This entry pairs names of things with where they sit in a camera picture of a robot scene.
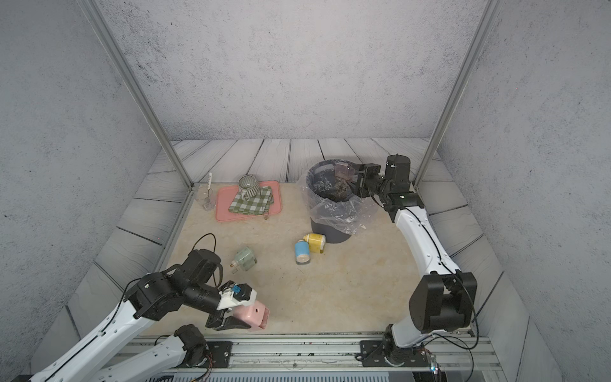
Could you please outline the blue pencil sharpener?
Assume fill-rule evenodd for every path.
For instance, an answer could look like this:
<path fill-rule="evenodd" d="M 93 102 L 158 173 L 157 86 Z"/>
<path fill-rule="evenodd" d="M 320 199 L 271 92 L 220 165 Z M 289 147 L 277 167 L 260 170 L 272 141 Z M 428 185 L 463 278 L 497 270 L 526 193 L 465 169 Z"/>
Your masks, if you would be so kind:
<path fill-rule="evenodd" d="M 310 262 L 310 259 L 311 259 L 310 245 L 306 241 L 299 240 L 294 245 L 294 253 L 295 253 L 296 264 L 304 265 Z"/>

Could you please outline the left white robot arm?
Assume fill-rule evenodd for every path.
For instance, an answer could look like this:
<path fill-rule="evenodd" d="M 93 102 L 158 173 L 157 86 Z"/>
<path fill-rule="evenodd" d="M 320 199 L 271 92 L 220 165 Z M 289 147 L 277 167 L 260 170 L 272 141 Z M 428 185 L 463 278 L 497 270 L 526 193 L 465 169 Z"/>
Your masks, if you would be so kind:
<path fill-rule="evenodd" d="M 214 366 L 213 351 L 192 324 L 144 353 L 111 368 L 105 365 L 131 339 L 183 306 L 207 313 L 205 325 L 216 331 L 265 329 L 270 311 L 249 285 L 208 284 L 222 272 L 221 258 L 214 251 L 193 248 L 184 263 L 130 281 L 113 312 L 30 380 L 139 381 L 175 366 L 203 368 L 198 379 L 206 380 Z"/>

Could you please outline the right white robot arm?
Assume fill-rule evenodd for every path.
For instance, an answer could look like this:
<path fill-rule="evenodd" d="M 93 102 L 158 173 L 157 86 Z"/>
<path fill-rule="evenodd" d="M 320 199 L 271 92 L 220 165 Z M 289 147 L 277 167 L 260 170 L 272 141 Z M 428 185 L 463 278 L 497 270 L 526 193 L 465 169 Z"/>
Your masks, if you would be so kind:
<path fill-rule="evenodd" d="M 388 326 L 380 342 L 361 342 L 356 360 L 364 367 L 423 364 L 433 381 L 442 381 L 442 369 L 427 347 L 444 339 L 472 353 L 472 345 L 450 339 L 450 333 L 477 325 L 477 280 L 444 249 L 410 174 L 411 161 L 401 154 L 388 156 L 385 166 L 360 164 L 355 170 L 351 190 L 360 198 L 370 197 L 388 213 L 404 235 L 421 276 L 409 299 L 408 317 Z"/>

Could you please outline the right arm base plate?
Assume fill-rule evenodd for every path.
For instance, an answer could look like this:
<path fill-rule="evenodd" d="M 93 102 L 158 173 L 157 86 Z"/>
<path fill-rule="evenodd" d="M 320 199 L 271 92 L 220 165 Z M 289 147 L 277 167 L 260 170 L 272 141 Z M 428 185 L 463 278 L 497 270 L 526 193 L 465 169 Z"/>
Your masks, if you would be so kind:
<path fill-rule="evenodd" d="M 382 340 L 361 341 L 355 358 L 366 368 L 427 368 L 430 365 L 420 348 L 399 348 Z"/>

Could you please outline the pink pencil sharpener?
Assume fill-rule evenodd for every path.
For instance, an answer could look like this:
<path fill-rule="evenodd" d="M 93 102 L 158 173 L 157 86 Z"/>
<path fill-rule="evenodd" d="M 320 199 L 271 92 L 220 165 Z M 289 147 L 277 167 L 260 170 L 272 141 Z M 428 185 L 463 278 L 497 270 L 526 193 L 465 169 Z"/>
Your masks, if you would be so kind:
<path fill-rule="evenodd" d="M 234 317 L 250 326 L 250 331 L 266 329 L 270 316 L 270 310 L 259 301 L 255 301 L 252 305 L 246 307 L 236 307 L 232 312 Z"/>

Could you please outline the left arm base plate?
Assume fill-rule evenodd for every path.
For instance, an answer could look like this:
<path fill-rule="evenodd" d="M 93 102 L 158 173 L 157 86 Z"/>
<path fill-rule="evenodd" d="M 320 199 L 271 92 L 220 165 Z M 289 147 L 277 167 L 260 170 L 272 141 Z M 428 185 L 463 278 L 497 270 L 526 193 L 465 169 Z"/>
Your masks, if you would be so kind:
<path fill-rule="evenodd" d="M 227 369 L 232 356 L 233 342 L 212 341 L 198 345 L 186 364 L 191 368 Z"/>

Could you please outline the green white pencil sharpener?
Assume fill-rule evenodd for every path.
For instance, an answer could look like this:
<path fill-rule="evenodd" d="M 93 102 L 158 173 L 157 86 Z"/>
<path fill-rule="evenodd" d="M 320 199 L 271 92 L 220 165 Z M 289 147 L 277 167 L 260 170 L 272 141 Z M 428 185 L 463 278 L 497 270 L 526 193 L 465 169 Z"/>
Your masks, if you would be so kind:
<path fill-rule="evenodd" d="M 232 273 L 247 272 L 258 263 L 255 253 L 251 248 L 244 247 L 236 253 L 230 264 Z"/>

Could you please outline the pink sharpener shavings tray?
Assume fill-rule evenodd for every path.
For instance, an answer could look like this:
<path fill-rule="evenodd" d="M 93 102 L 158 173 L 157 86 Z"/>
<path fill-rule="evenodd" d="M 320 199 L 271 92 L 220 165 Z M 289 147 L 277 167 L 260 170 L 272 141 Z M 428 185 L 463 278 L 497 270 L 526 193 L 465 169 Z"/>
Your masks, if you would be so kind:
<path fill-rule="evenodd" d="M 334 177 L 348 184 L 356 184 L 358 180 L 357 166 L 351 162 L 337 162 L 334 165 Z"/>

